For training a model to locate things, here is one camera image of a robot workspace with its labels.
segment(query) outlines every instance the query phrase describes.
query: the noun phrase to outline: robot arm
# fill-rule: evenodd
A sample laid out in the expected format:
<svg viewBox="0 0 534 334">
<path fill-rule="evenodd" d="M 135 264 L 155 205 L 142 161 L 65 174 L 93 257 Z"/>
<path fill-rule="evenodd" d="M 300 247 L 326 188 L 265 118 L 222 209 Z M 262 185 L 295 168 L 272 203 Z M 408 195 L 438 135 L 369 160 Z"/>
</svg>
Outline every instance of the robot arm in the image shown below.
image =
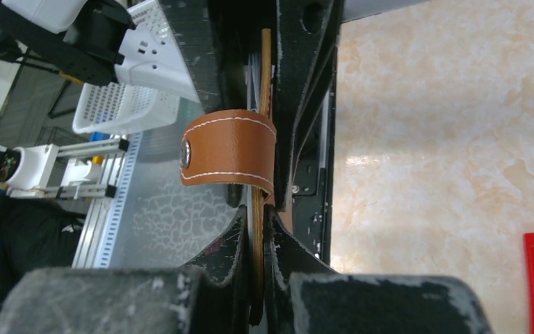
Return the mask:
<svg viewBox="0 0 534 334">
<path fill-rule="evenodd" d="M 178 46 L 114 0 L 0 0 L 0 28 L 88 84 L 145 86 L 199 101 Z"/>
</svg>

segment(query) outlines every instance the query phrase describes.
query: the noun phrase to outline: white plastic basket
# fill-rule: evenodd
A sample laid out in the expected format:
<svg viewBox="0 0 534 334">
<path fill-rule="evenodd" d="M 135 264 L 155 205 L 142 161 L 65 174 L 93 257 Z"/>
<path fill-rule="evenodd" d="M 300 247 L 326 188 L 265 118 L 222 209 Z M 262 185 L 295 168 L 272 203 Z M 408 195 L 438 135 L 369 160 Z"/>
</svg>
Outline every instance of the white plastic basket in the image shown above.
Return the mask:
<svg viewBox="0 0 534 334">
<path fill-rule="evenodd" d="M 172 31 L 156 0 L 128 9 L 137 25 L 175 44 Z M 111 83 L 100 87 L 86 83 L 74 114 L 72 129 L 79 134 L 104 132 L 132 134 L 175 122 L 180 97 L 152 88 Z"/>
</svg>

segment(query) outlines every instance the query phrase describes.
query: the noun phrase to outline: gray surface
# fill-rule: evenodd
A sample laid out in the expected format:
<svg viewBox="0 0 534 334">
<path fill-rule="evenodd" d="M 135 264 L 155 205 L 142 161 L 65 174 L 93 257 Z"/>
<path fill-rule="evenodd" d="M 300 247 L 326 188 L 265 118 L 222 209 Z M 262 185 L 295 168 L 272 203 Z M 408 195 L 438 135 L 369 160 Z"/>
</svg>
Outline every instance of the gray surface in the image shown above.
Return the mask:
<svg viewBox="0 0 534 334">
<path fill-rule="evenodd" d="M 199 106 L 182 102 L 175 124 L 143 134 L 110 268 L 179 266 L 232 220 L 236 210 L 221 184 L 181 184 L 181 135 L 201 115 Z"/>
<path fill-rule="evenodd" d="M 0 312 L 4 333 L 188 333 L 200 273 L 41 269 Z"/>
<path fill-rule="evenodd" d="M 343 22 L 353 21 L 427 0 L 345 0 Z"/>
</svg>

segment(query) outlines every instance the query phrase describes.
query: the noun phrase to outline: brown leather strap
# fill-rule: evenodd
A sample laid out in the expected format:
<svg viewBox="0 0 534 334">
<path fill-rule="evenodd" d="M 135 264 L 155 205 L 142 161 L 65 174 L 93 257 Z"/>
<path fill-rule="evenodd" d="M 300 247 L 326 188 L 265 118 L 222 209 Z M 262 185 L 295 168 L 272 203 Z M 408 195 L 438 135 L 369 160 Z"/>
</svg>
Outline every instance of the brown leather strap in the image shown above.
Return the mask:
<svg viewBox="0 0 534 334">
<path fill-rule="evenodd" d="M 189 123 L 183 135 L 190 156 L 181 158 L 181 181 L 186 186 L 249 184 L 272 194 L 275 137 L 269 118 L 249 110 L 202 116 Z"/>
</svg>

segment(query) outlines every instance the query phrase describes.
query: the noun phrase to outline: marble floor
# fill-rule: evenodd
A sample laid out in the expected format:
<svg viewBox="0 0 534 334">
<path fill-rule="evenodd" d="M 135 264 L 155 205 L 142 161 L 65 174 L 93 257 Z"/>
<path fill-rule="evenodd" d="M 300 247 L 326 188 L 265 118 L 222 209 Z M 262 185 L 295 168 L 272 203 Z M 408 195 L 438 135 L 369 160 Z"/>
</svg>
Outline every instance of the marble floor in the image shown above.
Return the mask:
<svg viewBox="0 0 534 334">
<path fill-rule="evenodd" d="M 332 266 L 455 276 L 527 333 L 534 0 L 434 0 L 343 25 Z"/>
</svg>

